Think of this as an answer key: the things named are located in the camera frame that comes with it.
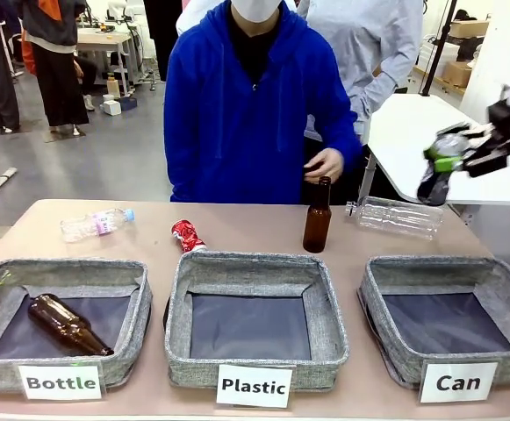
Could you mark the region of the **person's left hand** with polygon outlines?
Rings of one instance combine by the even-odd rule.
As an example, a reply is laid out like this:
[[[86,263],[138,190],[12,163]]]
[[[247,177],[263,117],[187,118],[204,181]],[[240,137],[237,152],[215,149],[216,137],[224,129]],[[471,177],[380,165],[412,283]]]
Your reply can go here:
[[[305,165],[304,179],[309,183],[317,184],[321,177],[328,177],[335,183],[344,169],[342,154],[333,148],[325,148],[313,156]]]

